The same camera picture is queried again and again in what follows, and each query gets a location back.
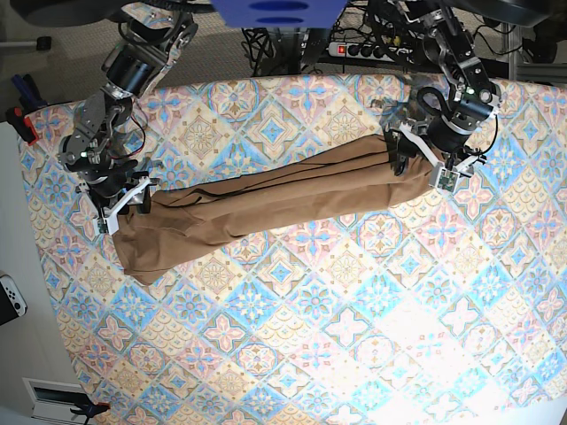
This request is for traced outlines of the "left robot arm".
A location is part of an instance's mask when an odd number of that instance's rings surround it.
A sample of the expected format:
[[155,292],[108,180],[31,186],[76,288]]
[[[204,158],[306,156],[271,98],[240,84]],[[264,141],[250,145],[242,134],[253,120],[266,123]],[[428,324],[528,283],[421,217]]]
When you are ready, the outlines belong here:
[[486,162],[485,152],[466,142],[486,120],[496,119],[501,105],[500,88],[488,78],[481,60],[473,51],[472,38],[442,2],[426,5],[417,14],[397,13],[406,26],[417,24],[423,33],[419,49],[439,66],[449,84],[449,97],[438,89],[422,87],[416,102],[425,119],[402,120],[384,129],[388,142],[396,143],[394,173],[405,172],[408,160],[420,154],[433,166],[431,185],[458,182],[474,174],[476,163]]

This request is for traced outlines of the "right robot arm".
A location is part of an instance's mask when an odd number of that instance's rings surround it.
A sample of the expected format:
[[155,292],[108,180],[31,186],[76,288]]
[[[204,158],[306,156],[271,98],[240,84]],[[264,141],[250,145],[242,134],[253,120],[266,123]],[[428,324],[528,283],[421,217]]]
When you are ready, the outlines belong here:
[[116,129],[132,119],[135,101],[155,88],[192,40],[195,14],[213,11],[193,1],[134,1],[113,14],[120,42],[103,63],[106,83],[84,102],[72,134],[58,149],[58,161],[82,178],[78,190],[100,220],[131,205],[149,212],[155,182],[135,170],[134,155],[119,147]]

